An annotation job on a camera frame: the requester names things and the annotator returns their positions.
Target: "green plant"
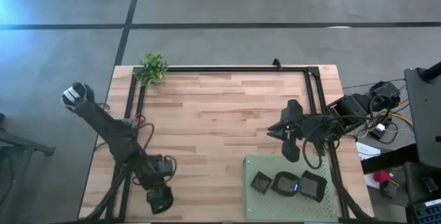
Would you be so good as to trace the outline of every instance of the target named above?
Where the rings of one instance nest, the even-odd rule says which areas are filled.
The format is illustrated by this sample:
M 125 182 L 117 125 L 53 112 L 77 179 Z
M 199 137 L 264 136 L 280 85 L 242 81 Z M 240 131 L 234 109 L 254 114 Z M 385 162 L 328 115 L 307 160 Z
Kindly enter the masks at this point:
M 142 86 L 149 84 L 157 85 L 161 82 L 163 74 L 167 72 L 168 64 L 160 54 L 147 53 L 145 60 L 139 60 L 142 65 L 134 72 L 137 80 L 141 81 Z

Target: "perforated green tray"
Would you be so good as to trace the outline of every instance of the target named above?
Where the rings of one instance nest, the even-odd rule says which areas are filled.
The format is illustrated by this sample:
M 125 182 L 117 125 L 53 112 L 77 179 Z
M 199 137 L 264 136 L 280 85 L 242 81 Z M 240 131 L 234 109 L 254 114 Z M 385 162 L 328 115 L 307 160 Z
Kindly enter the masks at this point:
M 317 156 L 308 156 L 313 165 L 318 163 Z M 282 155 L 247 155 L 243 161 L 245 216 L 248 220 L 264 221 L 320 221 L 338 222 L 336 197 L 333 193 L 331 172 L 326 157 L 320 169 L 308 167 L 303 157 L 291 163 Z M 257 171 L 274 179 L 281 171 L 291 172 L 301 177 L 305 170 L 326 178 L 325 197 L 321 203 L 296 194 L 293 197 L 281 196 L 269 188 L 262 195 L 250 185 Z

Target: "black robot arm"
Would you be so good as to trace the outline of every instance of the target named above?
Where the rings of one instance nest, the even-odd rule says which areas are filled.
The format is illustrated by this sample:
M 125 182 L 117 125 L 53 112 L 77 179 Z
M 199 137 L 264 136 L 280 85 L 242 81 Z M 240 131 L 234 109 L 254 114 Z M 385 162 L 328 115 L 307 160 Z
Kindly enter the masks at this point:
M 303 139 L 302 153 L 305 162 L 312 169 L 322 165 L 322 156 L 325 155 L 323 143 L 335 141 L 342 135 L 356 129 L 366 122 L 373 121 L 372 126 L 382 120 L 374 120 L 373 112 L 387 109 L 387 114 L 398 106 L 400 91 L 390 82 L 379 82 L 371 87 L 366 94 L 352 94 L 344 96 L 326 107 L 324 114 L 303 114 L 302 106 L 296 100 L 289 100 L 287 107 L 282 110 L 280 121 L 268 128 L 268 135 L 283 141 L 282 154 L 291 162 L 300 158 L 300 149 L 296 146 L 296 139 Z M 312 142 L 317 149 L 319 163 L 312 165 L 306 156 L 306 144 Z M 351 208 L 356 218 L 371 220 L 338 179 L 331 168 L 332 182 L 340 195 Z
M 165 176 L 173 175 L 172 160 L 166 156 L 145 153 L 135 138 L 139 128 L 137 120 L 113 119 L 95 103 L 93 90 L 84 83 L 74 83 L 62 94 L 61 102 L 67 109 L 83 118 L 103 138 L 116 163 L 122 165 L 122 170 L 113 185 L 88 218 L 100 217 L 125 176 L 133 172 L 139 184 L 145 190 L 149 190 L 147 202 L 153 214 L 164 212 L 172 206 L 172 190 L 164 179 Z

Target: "black object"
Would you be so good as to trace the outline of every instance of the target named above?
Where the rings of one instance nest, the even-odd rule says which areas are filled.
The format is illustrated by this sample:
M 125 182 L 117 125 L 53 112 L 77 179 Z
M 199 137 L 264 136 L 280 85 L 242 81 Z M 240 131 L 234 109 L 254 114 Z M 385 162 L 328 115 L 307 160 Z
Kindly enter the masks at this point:
M 280 63 L 280 61 L 278 59 L 274 59 L 273 60 L 273 65 L 277 66 L 278 70 L 283 70 L 282 64 Z
M 153 214 L 168 210 L 173 205 L 172 189 L 165 184 L 154 187 L 147 193 L 147 202 L 150 203 Z
M 441 222 L 441 198 L 434 199 L 432 201 L 409 204 L 408 210 L 412 212 L 413 222 Z
M 289 100 L 287 107 L 280 114 L 280 121 L 268 128 L 268 136 L 283 141 L 282 154 L 292 163 L 300 158 L 296 139 L 302 138 L 300 128 L 304 120 L 302 106 L 296 100 Z
M 434 170 L 441 172 L 439 169 L 427 167 L 420 163 L 406 162 L 402 166 L 404 177 L 406 179 L 407 194 L 410 203 L 418 203 L 421 201 L 431 200 L 434 198 L 441 198 L 439 190 L 429 192 L 421 178 L 430 175 Z
M 328 181 L 323 177 L 306 170 L 300 179 L 300 193 L 320 203 L 325 196 L 327 183 Z
M 173 196 L 171 189 L 165 186 L 164 176 L 172 175 L 172 162 L 161 155 L 149 156 L 145 153 L 136 142 L 138 121 L 113 119 L 94 102 L 93 90 L 84 83 L 73 83 L 62 94 L 61 102 L 67 109 L 82 117 L 103 138 L 109 145 L 116 164 L 123 165 L 103 200 L 87 218 L 97 219 L 102 215 L 112 202 L 119 185 L 124 180 L 124 189 L 126 185 L 130 185 L 127 181 L 130 181 L 132 172 L 145 190 L 153 191 L 147 199 L 154 214 L 170 208 Z M 123 192 L 123 200 L 126 197 L 128 194 Z
M 441 80 L 436 80 L 440 73 L 441 62 L 427 70 L 404 71 L 418 157 L 421 164 L 436 168 L 441 168 L 441 143 L 437 142 L 441 136 Z
M 262 172 L 257 172 L 253 181 L 251 182 L 251 187 L 261 194 L 265 194 L 271 185 L 273 180 Z
M 393 108 L 400 102 L 400 91 L 390 82 L 379 82 L 369 92 L 344 96 L 327 106 L 328 115 L 303 114 L 302 106 L 297 100 L 289 100 L 282 110 L 280 121 L 268 128 L 267 135 L 283 141 L 282 154 L 291 162 L 300 158 L 300 149 L 296 147 L 296 139 L 309 135 L 307 140 L 314 144 L 321 166 L 321 156 L 325 155 L 323 143 L 338 140 L 342 135 L 365 123 L 365 116 L 373 111 Z
M 400 186 L 392 180 L 380 184 L 380 195 L 392 199 Z
M 282 196 L 294 196 L 299 191 L 300 178 L 291 172 L 279 172 L 271 189 Z
M 379 82 L 373 85 L 366 94 L 344 96 L 328 105 L 332 116 L 354 115 L 364 117 L 372 112 L 397 107 L 400 102 L 400 91 L 390 82 Z M 356 129 L 365 123 L 360 119 L 341 119 L 334 130 L 333 140 Z
M 432 81 L 436 79 L 436 77 L 441 75 L 441 62 L 437 63 L 429 69 L 418 68 L 417 70 L 421 80 L 426 83 L 432 83 Z
M 385 120 L 383 120 L 381 123 L 377 124 L 377 125 L 383 125 L 384 126 L 384 130 L 383 131 L 379 131 L 376 128 L 374 128 L 372 131 L 369 131 L 369 135 L 374 138 L 374 139 L 381 139 L 384 134 L 386 133 L 386 129 L 391 125 L 392 123 L 392 117 L 388 117 Z
M 438 63 L 427 70 L 418 68 L 404 71 L 416 143 L 361 161 L 365 174 L 405 162 L 441 168 L 441 80 L 436 80 L 440 66 Z
M 439 178 L 438 174 L 438 172 L 431 172 L 429 175 L 423 176 L 421 178 L 421 183 L 430 194 L 440 190 L 440 181 L 435 181 L 437 177 Z
M 3 120 L 4 118 L 5 116 L 0 114 L 0 119 Z M 16 216 L 13 210 L 19 204 L 19 194 L 22 190 L 32 155 L 38 151 L 44 153 L 45 156 L 52 156 L 55 147 L 48 147 L 30 139 L 11 134 L 3 128 L 0 128 L 0 143 L 2 143 L 2 146 L 0 146 L 0 165 L 4 158 L 8 158 L 10 165 L 10 179 L 2 178 L 6 178 L 10 182 L 7 190 L 4 193 L 2 191 L 0 195 L 0 223 L 16 223 Z M 12 157 L 17 158 L 14 159 L 14 166 L 12 166 Z

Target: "gray floor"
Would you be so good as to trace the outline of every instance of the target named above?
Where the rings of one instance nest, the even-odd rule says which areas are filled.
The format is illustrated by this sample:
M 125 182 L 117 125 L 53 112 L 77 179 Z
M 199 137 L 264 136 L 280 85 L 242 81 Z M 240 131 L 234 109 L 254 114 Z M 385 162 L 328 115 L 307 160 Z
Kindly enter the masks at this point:
M 440 0 L 139 0 L 134 23 L 440 21 Z M 124 23 L 130 0 L 0 0 L 0 24 Z M 0 112 L 15 134 L 55 145 L 32 160 L 19 220 L 71 221 L 78 214 L 95 143 L 84 121 L 60 103 L 72 82 L 104 101 L 122 30 L 0 30 Z M 400 79 L 405 68 L 440 60 L 441 28 L 132 30 L 123 65 L 146 52 L 172 65 L 337 64 L 343 86 Z M 345 93 L 364 92 L 351 88 Z M 413 142 L 402 134 L 396 149 Z M 405 197 L 369 190 L 376 216 L 404 221 Z

